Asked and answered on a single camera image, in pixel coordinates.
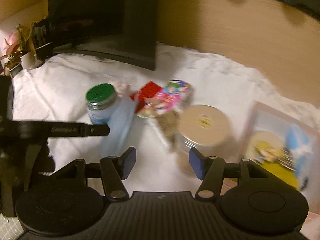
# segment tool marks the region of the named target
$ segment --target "colorful package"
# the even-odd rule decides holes
[[[154,98],[161,102],[154,106],[158,115],[164,114],[171,110],[179,112],[181,103],[189,97],[191,93],[191,85],[179,79],[171,79],[164,88],[162,88]]]

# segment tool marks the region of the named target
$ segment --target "metal tin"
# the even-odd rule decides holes
[[[207,157],[223,157],[223,153],[217,153],[217,148],[221,151],[232,137],[228,117],[222,111],[205,105],[185,110],[180,117],[178,131],[177,144],[181,150],[188,153],[195,147]]]

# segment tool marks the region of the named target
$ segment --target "green lid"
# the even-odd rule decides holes
[[[91,88],[86,95],[86,99],[90,103],[98,103],[108,99],[115,93],[115,88],[111,84],[100,84]]]

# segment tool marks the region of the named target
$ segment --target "jar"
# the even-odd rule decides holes
[[[229,159],[232,130],[228,117],[206,105],[190,106],[180,116],[176,135],[177,165],[181,171],[194,175],[189,164],[189,150],[194,147],[203,156]]]
[[[92,124],[108,124],[118,107],[119,97],[111,84],[100,84],[86,94],[88,114]]]

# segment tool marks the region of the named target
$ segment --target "cartoon illustration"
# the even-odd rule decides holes
[[[161,103],[154,106],[158,114],[163,114],[174,109],[177,104],[183,101],[190,91],[190,85],[182,80],[172,79],[154,98],[160,99]]]

